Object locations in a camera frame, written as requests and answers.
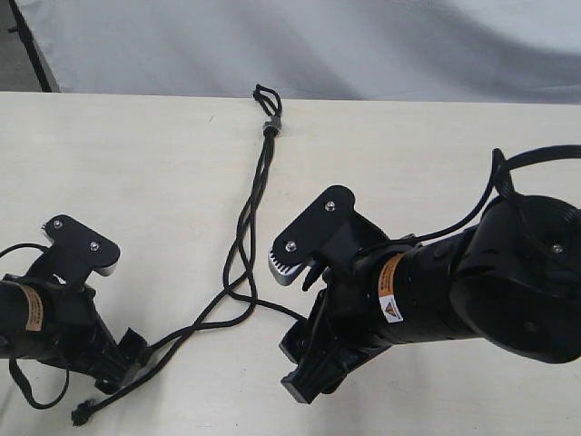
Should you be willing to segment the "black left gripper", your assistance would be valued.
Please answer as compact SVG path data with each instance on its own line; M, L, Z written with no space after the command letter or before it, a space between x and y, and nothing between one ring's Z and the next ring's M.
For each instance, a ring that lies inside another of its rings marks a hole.
M150 359L147 341L128 328L117 344L86 285L68 291L53 273L2 278L2 357L35 360L94 377L94 387L114 394Z

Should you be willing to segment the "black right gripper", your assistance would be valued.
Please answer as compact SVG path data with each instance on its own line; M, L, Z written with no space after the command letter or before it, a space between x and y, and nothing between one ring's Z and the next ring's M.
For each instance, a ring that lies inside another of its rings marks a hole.
M398 268L403 253L360 257L347 280L327 269L306 321L296 321L279 344L296 363L281 385L302 404L337 390L350 372L395 345L409 342L405 305L398 302ZM310 267L303 288L311 285Z

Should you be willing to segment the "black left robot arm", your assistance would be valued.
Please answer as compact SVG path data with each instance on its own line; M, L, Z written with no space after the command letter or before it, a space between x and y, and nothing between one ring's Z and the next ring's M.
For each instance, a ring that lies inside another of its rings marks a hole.
M97 311L96 290L66 280L58 266L43 254L24 274L1 280L1 357L80 373L113 394L146 364L147 341L132 329L115 340Z

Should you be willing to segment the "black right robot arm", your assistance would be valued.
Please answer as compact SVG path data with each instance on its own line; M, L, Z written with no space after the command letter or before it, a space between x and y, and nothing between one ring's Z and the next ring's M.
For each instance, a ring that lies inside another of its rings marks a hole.
M479 224L429 245L391 241L351 204L312 203L275 240L282 284L322 279L285 334L282 385L301 403L334 392L391 347L482 338L528 359L580 355L580 212L544 196L495 199Z

